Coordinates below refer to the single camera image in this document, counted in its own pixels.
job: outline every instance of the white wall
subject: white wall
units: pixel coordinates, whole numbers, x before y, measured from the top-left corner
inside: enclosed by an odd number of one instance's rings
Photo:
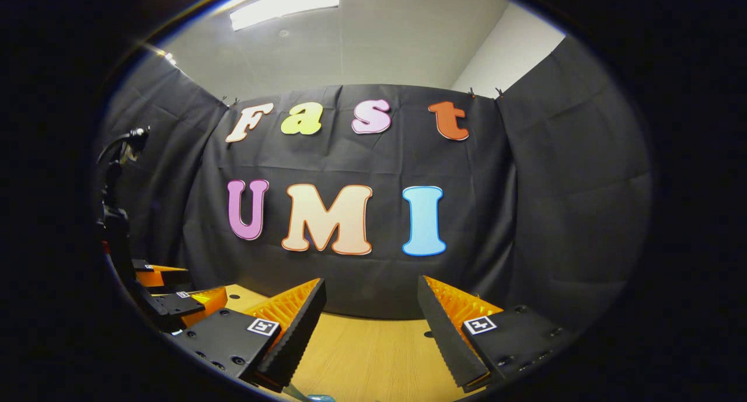
[[[496,97],[545,59],[565,33],[516,4],[509,4],[451,89]]]

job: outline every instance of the cutout letter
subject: cutout letter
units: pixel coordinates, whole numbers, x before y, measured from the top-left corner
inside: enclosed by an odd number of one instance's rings
[[[257,179],[249,184],[249,189],[252,190],[252,223],[250,225],[241,221],[241,193],[245,187],[243,180],[229,182],[229,223],[235,235],[245,240],[254,240],[262,233],[264,192],[270,188],[270,182]]]
[[[289,112],[291,115],[282,121],[280,131],[288,135],[298,134],[299,132],[304,135],[314,134],[322,127],[322,124],[319,123],[322,110],[323,107],[319,103],[308,102],[297,104]]]
[[[389,103],[384,100],[366,100],[358,103],[353,110],[355,119],[352,120],[352,130],[356,134],[378,134],[386,131],[392,125],[392,119],[381,110],[389,110]]]
[[[350,184],[343,187],[333,204],[326,210],[313,184],[291,184],[288,195],[293,200],[288,237],[283,239],[286,250],[304,251],[309,242],[303,238],[304,227],[314,240],[317,250],[326,247],[334,229],[337,241],[331,249],[341,255],[366,255],[371,244],[366,242],[366,202],[373,195],[368,186]]]
[[[246,127],[249,126],[249,130],[254,129],[259,123],[259,119],[262,118],[263,114],[267,114],[273,111],[274,104],[260,104],[259,106],[247,107],[241,110],[241,117],[238,118],[234,130],[229,136],[226,137],[226,142],[237,142],[241,139],[246,138]]]
[[[446,243],[438,238],[438,200],[444,192],[436,186],[413,186],[402,191],[410,203],[410,240],[402,251],[411,256],[438,255]]]
[[[438,133],[448,139],[462,141],[469,137],[469,131],[456,125],[457,117],[465,117],[462,109],[456,109],[452,102],[441,102],[428,106],[428,110],[435,112],[435,125]]]

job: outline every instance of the light blue letter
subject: light blue letter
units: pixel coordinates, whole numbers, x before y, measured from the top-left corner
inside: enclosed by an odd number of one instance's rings
[[[438,255],[446,243],[438,238],[438,200],[444,192],[436,186],[413,186],[402,191],[410,203],[410,240],[402,251],[411,256]]]

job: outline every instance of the ceiling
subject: ceiling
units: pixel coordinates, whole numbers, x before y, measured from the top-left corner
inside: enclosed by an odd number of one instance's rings
[[[200,17],[157,45],[227,102],[355,83],[449,89],[508,6],[507,0],[340,0],[339,8],[234,32],[229,14],[246,4]]]

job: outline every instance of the wooden surface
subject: wooden surface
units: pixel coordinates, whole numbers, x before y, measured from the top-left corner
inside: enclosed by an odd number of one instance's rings
[[[226,291],[239,296],[226,304],[238,312],[267,298],[238,285]],[[303,394],[328,394],[336,402],[446,402],[467,396],[456,387],[433,338],[423,335],[428,330],[426,320],[322,313],[291,383]]]

